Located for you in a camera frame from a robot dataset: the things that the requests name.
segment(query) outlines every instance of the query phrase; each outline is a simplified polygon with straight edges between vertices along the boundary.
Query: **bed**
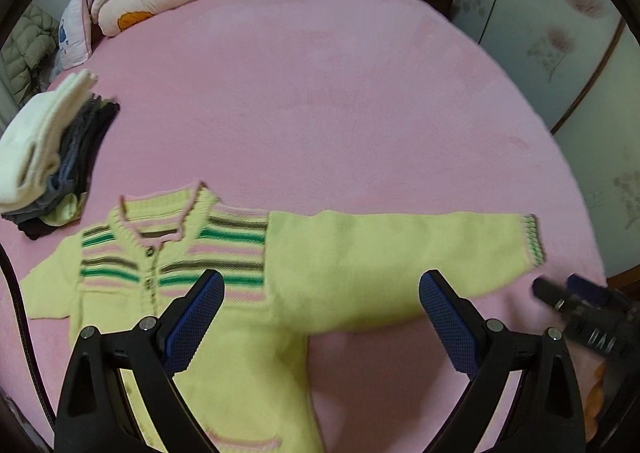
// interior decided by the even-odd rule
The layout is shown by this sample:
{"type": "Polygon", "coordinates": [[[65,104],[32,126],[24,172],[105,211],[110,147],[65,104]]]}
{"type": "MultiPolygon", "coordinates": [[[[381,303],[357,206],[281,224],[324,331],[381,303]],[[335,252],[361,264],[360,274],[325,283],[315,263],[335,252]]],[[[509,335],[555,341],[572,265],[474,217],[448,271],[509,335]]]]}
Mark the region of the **bed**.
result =
{"type": "MultiPolygon", "coordinates": [[[[103,40],[82,67],[122,110],[79,224],[31,242],[0,221],[18,278],[63,237],[103,220],[123,192],[196,178],[228,204],[299,214],[534,213],[546,264],[474,300],[511,329],[556,322],[530,295],[538,275],[604,282],[584,202],[542,120],[478,45],[423,2],[197,0],[103,40]]],[[[55,405],[68,322],[31,328],[55,405]]],[[[0,385],[50,438],[4,285],[0,343],[0,385]]],[[[575,358],[588,386],[593,360],[575,358]]],[[[308,360],[322,437],[335,453],[423,451],[466,385],[427,319],[314,337],[308,360]]],[[[497,436],[516,383],[482,447],[497,436]]]]}

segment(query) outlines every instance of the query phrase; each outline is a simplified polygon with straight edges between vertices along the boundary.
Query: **green puffer jacket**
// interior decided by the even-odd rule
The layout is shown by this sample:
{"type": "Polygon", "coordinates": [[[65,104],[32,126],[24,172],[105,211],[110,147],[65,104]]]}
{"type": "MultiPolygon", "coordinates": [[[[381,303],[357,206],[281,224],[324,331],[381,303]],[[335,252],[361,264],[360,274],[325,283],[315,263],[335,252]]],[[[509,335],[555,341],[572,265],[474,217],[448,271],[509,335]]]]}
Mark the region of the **green puffer jacket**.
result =
{"type": "Polygon", "coordinates": [[[38,6],[30,5],[15,24],[0,54],[15,102],[23,106],[40,92],[37,75],[58,48],[58,22],[38,6]]]}

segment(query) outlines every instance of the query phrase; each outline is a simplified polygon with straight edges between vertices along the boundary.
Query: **stack of clothes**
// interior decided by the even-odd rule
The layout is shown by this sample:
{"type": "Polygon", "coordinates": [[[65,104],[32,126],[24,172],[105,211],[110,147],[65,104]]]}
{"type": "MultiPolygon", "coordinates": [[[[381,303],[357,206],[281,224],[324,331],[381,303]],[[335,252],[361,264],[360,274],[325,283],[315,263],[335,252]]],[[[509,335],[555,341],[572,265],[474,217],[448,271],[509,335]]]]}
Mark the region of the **stack of clothes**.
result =
{"type": "Polygon", "coordinates": [[[32,240],[82,215],[98,150],[120,110],[90,93],[96,79],[82,71],[37,94],[0,139],[0,212],[32,240]]]}

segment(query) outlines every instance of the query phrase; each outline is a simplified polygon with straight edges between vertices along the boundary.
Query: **yellow sweater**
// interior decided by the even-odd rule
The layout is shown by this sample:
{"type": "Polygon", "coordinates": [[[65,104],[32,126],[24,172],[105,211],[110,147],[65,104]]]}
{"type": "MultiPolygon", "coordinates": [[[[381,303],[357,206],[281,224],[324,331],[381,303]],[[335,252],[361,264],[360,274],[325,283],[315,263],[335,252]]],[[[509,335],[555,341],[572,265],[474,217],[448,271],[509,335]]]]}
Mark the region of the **yellow sweater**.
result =
{"type": "MultiPolygon", "coordinates": [[[[456,292],[499,289],[542,263],[536,221],[513,214],[313,217],[231,208],[200,185],[122,199],[105,223],[67,237],[20,283],[31,318],[95,325],[159,316],[205,269],[225,301],[175,384],[219,449],[321,453],[306,380],[309,334],[420,316],[418,281],[439,269],[456,292]]],[[[164,450],[130,372],[149,445],[164,450]]]]}

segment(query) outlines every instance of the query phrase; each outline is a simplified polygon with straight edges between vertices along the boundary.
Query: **white folded cloth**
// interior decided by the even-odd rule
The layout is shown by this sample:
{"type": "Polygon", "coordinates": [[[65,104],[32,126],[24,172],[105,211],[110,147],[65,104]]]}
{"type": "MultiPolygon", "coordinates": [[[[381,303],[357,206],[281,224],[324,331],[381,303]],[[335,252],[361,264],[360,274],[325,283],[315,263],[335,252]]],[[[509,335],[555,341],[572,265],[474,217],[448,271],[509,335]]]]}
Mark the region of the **white folded cloth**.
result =
{"type": "Polygon", "coordinates": [[[0,213],[28,206],[60,166],[60,139],[98,80],[89,70],[68,75],[33,96],[0,138],[0,213]]]}

